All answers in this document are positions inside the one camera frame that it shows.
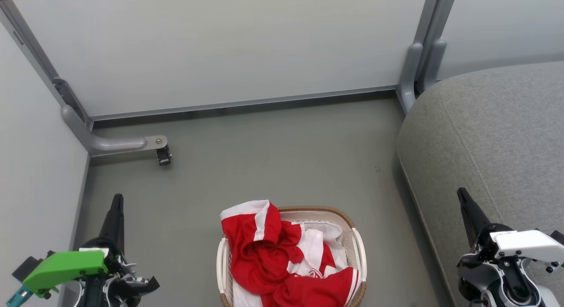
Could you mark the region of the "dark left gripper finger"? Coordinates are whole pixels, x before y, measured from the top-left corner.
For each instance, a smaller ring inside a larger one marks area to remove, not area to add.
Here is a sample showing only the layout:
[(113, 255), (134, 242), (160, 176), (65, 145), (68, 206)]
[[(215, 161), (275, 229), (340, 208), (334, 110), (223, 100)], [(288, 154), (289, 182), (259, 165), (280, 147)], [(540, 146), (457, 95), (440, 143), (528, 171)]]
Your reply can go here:
[(114, 241), (121, 253), (125, 253), (124, 198), (121, 193), (114, 195), (99, 236)]

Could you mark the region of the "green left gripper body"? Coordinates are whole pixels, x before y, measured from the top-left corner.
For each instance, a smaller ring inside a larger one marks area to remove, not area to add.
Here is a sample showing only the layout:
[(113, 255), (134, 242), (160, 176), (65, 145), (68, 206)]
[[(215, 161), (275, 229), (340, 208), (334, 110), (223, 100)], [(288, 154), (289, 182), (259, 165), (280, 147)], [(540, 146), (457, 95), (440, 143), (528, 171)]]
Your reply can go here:
[(22, 307), (36, 296), (50, 299), (58, 286), (76, 281), (77, 307), (137, 307), (141, 297), (159, 289), (155, 277), (137, 277), (114, 241), (95, 237), (77, 251), (49, 251), (45, 259), (32, 256), (13, 272), (21, 287), (8, 299), (8, 307)]

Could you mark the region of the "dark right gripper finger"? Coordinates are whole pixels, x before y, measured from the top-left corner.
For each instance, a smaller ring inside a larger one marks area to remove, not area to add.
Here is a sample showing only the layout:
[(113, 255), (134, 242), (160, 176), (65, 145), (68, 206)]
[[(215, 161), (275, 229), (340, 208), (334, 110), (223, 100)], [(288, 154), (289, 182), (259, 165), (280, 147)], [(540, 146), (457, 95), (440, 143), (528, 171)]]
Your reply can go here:
[(478, 246), (482, 249), (488, 248), (491, 243), (491, 221), (465, 187), (457, 190), (457, 197), (469, 246), (471, 249), (476, 249)]

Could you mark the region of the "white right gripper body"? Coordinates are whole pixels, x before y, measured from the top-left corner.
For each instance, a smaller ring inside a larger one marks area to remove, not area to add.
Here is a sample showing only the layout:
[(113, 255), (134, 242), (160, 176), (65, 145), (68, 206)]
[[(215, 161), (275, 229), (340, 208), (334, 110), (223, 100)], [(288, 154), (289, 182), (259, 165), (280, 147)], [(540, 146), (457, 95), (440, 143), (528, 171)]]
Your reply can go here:
[(538, 229), (508, 230), (490, 223), (474, 237), (474, 254), (482, 271), (474, 276), (479, 291), (475, 307), (558, 307), (554, 293), (537, 285), (527, 274), (531, 262), (543, 263), (555, 273), (563, 267), (563, 243), (554, 231), (546, 235)]

